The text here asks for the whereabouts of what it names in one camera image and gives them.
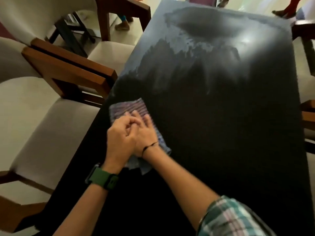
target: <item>person's right arm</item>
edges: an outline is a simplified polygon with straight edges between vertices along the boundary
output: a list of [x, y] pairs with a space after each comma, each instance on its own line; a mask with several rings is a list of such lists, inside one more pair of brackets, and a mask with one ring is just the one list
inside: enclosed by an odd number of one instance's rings
[[[138, 112], [133, 111], [132, 114], [142, 122], [139, 126], [135, 152], [136, 155], [142, 156], [144, 147], [150, 146], [158, 139], [149, 115], [144, 117], [146, 122], [144, 123]], [[219, 199], [220, 196], [165, 154], [158, 143], [148, 147], [142, 157], [165, 180], [184, 214], [197, 230], [199, 222], [206, 214], [209, 205]]]

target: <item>plaid shirt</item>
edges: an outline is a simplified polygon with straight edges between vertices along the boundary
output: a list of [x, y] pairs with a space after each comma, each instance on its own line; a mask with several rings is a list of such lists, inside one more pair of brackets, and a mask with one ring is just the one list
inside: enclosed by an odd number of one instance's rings
[[250, 208], [222, 196], [202, 218], [197, 236], [276, 236]]

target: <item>folded towel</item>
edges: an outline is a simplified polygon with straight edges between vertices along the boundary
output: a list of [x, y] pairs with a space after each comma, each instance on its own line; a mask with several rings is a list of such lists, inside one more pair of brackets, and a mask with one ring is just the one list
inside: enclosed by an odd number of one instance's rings
[[[135, 101], [129, 101], [129, 102], [122, 102], [122, 103], [115, 103], [109, 107], [109, 117], [111, 119], [111, 124], [115, 121], [115, 119], [120, 118], [125, 114], [125, 112], [130, 112], [137, 110], [140, 116], [143, 118], [144, 115], [148, 114], [148, 109], [146, 105], [144, 104], [144, 101], [140, 98]], [[157, 127], [154, 124], [154, 121], [152, 119], [152, 123], [155, 129], [155, 132], [158, 136], [158, 142], [160, 147], [165, 151], [166, 154], [171, 153], [171, 149], [166, 145], [161, 133], [157, 129]], [[138, 158], [134, 155], [132, 155], [126, 165], [130, 170], [135, 168], [140, 168], [141, 174], [148, 173], [152, 167], [149, 163], [147, 163], [144, 159]]]

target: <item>forearm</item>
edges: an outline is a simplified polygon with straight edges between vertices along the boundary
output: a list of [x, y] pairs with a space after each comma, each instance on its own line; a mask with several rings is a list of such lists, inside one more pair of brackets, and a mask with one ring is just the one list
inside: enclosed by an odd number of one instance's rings
[[188, 220], [197, 230], [207, 208], [219, 195], [166, 155], [160, 147], [149, 147], [144, 159], [166, 181]]
[[53, 236], [91, 235], [104, 205], [108, 191], [91, 184], [62, 222]]

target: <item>beige floor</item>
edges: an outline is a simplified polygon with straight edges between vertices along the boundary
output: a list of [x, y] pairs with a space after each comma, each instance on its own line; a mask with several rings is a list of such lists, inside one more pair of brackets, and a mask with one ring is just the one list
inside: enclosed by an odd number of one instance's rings
[[[145, 0], [151, 7], [151, 14], [154, 14], [160, 0]], [[289, 0], [230, 0], [227, 8], [240, 10], [262, 15], [271, 15], [274, 9], [281, 10]], [[86, 20], [88, 28], [97, 28], [95, 14], [89, 14]], [[128, 32], [117, 32], [111, 27], [112, 41], [135, 45], [139, 40], [142, 29], [138, 19], [131, 24]], [[300, 39], [293, 42], [295, 60], [298, 73], [298, 83], [301, 101], [315, 99], [315, 77], [309, 73], [305, 53]], [[16, 154], [20, 151], [26, 139], [30, 136], [36, 126], [40, 123], [49, 107], [58, 98], [57, 94], [50, 89], [43, 79], [24, 77], [13, 79], [0, 84], [0, 99], [8, 99], [10, 102], [0, 102], [0, 170], [7, 170], [10, 167]], [[13, 182], [0, 185], [0, 195], [7, 197], [21, 204], [45, 202], [49, 195], [33, 189], [20, 182]], [[25, 229], [14, 235], [33, 235], [36, 230]], [[9, 235], [1, 232], [0, 236]]]

